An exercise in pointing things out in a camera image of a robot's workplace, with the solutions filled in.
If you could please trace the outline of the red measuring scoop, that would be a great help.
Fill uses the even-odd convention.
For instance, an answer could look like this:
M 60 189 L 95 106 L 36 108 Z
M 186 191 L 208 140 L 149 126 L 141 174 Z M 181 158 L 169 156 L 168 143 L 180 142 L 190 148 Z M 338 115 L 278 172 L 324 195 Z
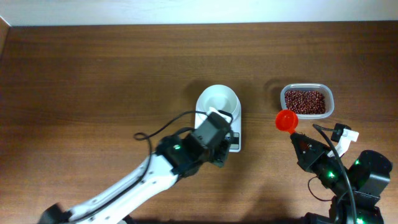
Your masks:
M 275 126 L 279 131 L 293 134 L 298 125 L 298 116 L 291 110 L 281 110 L 275 119 Z

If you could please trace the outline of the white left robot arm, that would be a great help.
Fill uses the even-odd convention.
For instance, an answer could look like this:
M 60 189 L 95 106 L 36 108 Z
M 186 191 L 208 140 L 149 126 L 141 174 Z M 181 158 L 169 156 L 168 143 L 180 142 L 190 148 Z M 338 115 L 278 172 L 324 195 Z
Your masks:
M 205 117 L 199 127 L 179 129 L 150 146 L 144 162 L 104 192 L 67 211 L 56 203 L 39 223 L 120 223 L 151 197 L 195 175 L 204 163 L 223 167 L 233 141 L 233 116 L 212 110 Z

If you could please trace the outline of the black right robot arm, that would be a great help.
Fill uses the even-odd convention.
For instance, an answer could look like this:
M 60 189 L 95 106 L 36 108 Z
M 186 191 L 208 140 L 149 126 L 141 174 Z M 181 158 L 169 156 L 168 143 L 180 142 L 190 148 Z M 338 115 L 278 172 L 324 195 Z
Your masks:
M 303 223 L 383 223 L 379 207 L 382 191 L 391 181 L 392 162 L 382 154 L 365 150 L 350 168 L 342 169 L 332 150 L 304 134 L 293 133 L 297 164 L 315 174 L 322 185 L 334 193 L 329 216 L 306 213 Z

